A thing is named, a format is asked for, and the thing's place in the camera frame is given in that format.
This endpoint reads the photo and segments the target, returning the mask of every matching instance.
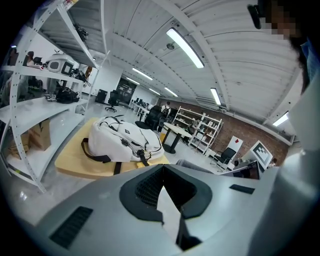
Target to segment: fluorescent light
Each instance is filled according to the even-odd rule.
[[[215,103],[217,105],[221,105],[221,102],[220,102],[220,99],[219,99],[219,95],[217,93],[217,89],[216,88],[211,88],[211,92],[212,92],[213,98],[215,100]]]
[[[130,80],[131,82],[133,82],[133,83],[135,83],[137,85],[140,85],[140,83],[136,82],[135,80],[130,79],[129,77],[127,77],[126,79]]]
[[[192,49],[191,45],[182,37],[182,35],[179,34],[178,31],[172,27],[166,32],[166,34],[171,37],[181,47],[182,50],[184,50],[184,52],[189,56],[198,69],[201,69],[205,66],[194,49]]]
[[[281,116],[277,121],[275,121],[272,125],[274,126],[279,126],[281,125],[283,122],[287,121],[289,119],[288,117],[288,111],[284,113],[283,116]]]
[[[153,80],[150,76],[147,76],[146,74],[142,73],[141,71],[139,71],[138,69],[135,69],[134,67],[132,68],[133,71],[139,73],[140,75],[143,75],[144,77]]]
[[[178,97],[178,95],[176,95],[174,92],[170,91],[167,87],[164,87],[164,89],[166,89],[169,93],[173,94],[175,97]]]
[[[150,88],[149,88],[149,90],[150,90],[151,92],[154,92],[155,94],[160,95],[160,93],[159,93],[159,92],[156,92],[155,90],[152,90],[152,89],[150,89]]]

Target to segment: chair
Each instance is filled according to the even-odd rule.
[[[150,109],[149,114],[146,115],[144,122],[141,121],[142,115],[140,115],[140,121],[136,121],[135,124],[141,129],[151,129],[151,130],[156,130],[159,119],[162,117],[163,113],[161,110],[157,109],[156,107],[158,106],[153,106]]]
[[[228,164],[229,164],[230,160],[234,157],[235,154],[236,154],[236,151],[234,151],[233,149],[227,147],[225,149],[225,151],[223,151],[223,152],[218,151],[213,156],[213,160],[217,161],[216,165],[218,165],[219,167],[221,167],[221,168],[223,168],[225,170],[228,167]]]
[[[114,108],[114,106],[119,106],[119,93],[116,90],[113,90],[110,92],[110,98],[108,100],[108,103],[111,105],[111,107],[105,107],[105,110],[113,110],[113,112],[117,112],[117,110]]]

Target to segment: white backpack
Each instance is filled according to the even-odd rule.
[[[163,156],[160,139],[152,130],[119,121],[120,116],[102,117],[92,124],[89,138],[84,138],[81,143],[87,157],[104,163],[139,161],[148,166],[148,160]],[[90,154],[85,150],[86,142]]]

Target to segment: red brick wall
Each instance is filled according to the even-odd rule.
[[[166,99],[160,98],[157,104],[162,106],[167,101],[168,100]],[[207,116],[209,115],[209,117],[214,119],[222,119],[222,129],[211,147],[213,151],[224,151],[232,136],[236,136],[243,140],[242,146],[235,156],[236,158],[241,158],[257,141],[261,141],[271,152],[273,157],[277,158],[278,165],[285,160],[289,146],[264,130],[223,113],[211,111],[188,103],[170,100],[171,108],[179,109],[180,106],[197,113],[204,112]]]

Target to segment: floor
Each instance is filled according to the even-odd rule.
[[[6,171],[0,172],[0,182],[1,187],[4,191],[4,194],[7,197],[8,203],[11,206],[13,212],[28,221],[32,225],[36,225],[37,222],[54,206],[59,204],[61,201],[83,188],[93,180],[77,178],[73,176],[69,176],[66,174],[59,173],[55,170],[55,160],[61,150],[64,148],[66,143],[70,138],[81,128],[81,126],[91,117],[103,117],[103,116],[117,116],[123,115],[120,118],[127,122],[137,121],[138,118],[132,110],[124,107],[124,106],[116,106],[116,113],[106,111],[106,105],[97,104],[94,101],[90,100],[88,110],[85,114],[85,119],[82,123],[80,123],[72,133],[66,138],[64,143],[58,149],[52,160],[50,161],[43,178],[41,180],[42,184],[46,189],[46,193],[42,193],[36,186],[27,183],[26,181],[12,175],[9,176]],[[175,139],[175,134],[170,134],[167,138],[166,143],[171,145]],[[165,152],[165,156],[170,161],[170,163],[175,164],[179,159],[186,159],[193,164],[196,164],[202,168],[210,170],[213,165],[210,165],[211,158],[205,157],[202,155],[201,151],[195,151],[195,149],[191,146],[186,146],[183,142],[179,142],[176,145],[176,154],[169,154]],[[179,212],[173,204],[166,204],[169,200],[169,195],[165,191],[162,190],[159,197],[159,209],[167,206],[167,209],[160,209],[163,212],[164,217],[175,214],[175,218],[171,218],[170,221],[177,222],[179,220]],[[175,238],[174,233],[177,232],[176,225],[169,224],[171,231],[170,236]]]

